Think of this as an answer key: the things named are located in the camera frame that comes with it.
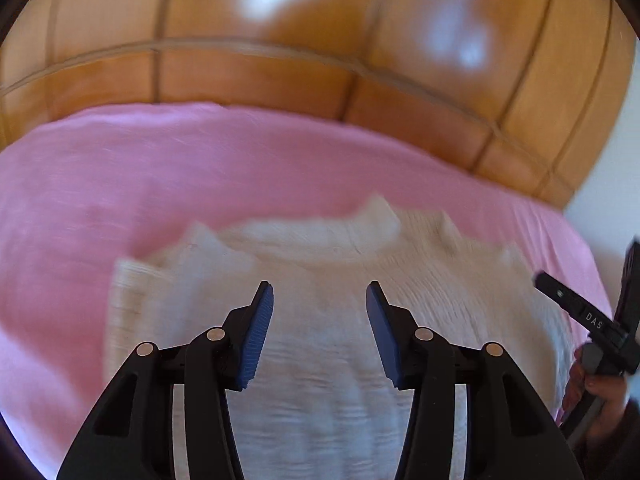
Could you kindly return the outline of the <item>person's right hand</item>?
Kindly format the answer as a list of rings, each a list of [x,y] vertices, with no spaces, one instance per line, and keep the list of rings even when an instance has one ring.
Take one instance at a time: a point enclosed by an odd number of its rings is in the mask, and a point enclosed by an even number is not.
[[[627,379],[624,376],[588,374],[582,366],[583,344],[574,352],[574,362],[568,372],[562,400],[562,414],[568,415],[576,408],[585,393],[590,393],[601,402],[600,410],[579,437],[576,444],[596,446],[611,437],[622,421],[629,401]]]

